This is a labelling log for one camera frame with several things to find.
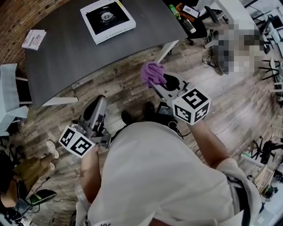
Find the white chair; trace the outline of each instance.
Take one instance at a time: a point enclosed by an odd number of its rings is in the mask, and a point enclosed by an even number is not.
[[[9,136],[6,131],[16,117],[26,118],[28,107],[19,107],[19,96],[16,86],[15,72],[17,64],[3,64],[0,66],[0,136]]]

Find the black shoe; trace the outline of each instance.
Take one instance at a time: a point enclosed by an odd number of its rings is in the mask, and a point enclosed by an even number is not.
[[[152,102],[146,102],[143,107],[143,115],[146,121],[154,121],[155,108]]]
[[[126,125],[131,125],[135,122],[132,115],[126,110],[122,111],[121,118]]]

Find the green bottle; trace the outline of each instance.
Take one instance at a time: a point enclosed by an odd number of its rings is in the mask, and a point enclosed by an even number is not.
[[[181,20],[181,16],[178,13],[178,11],[175,9],[175,7],[173,5],[169,5],[170,10],[172,11],[172,13],[174,14],[174,16],[178,19]]]

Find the khaki shorts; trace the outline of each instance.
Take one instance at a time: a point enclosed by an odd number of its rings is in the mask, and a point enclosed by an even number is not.
[[[48,170],[48,167],[44,168],[40,164],[40,159],[37,157],[26,159],[14,168],[15,173],[22,178],[28,192],[37,180]]]

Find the white table leg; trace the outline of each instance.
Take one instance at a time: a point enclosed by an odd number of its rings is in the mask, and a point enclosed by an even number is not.
[[[170,52],[170,50],[178,43],[178,41],[179,40],[166,43],[159,54],[156,56],[154,61],[160,63],[163,58]]]
[[[212,47],[213,45],[217,45],[218,40],[212,40],[211,42],[207,43],[204,48],[208,49],[209,47]]]
[[[32,101],[21,101],[19,104],[32,104]]]
[[[222,12],[220,15],[218,15],[217,19],[220,20],[225,15],[224,12]]]
[[[269,90],[270,93],[282,93],[283,90]]]
[[[43,106],[60,105],[60,104],[73,104],[79,101],[76,97],[53,97],[47,101]]]
[[[27,82],[27,79],[20,78],[20,77],[16,77],[16,80],[21,80],[21,81],[25,81],[25,82]]]

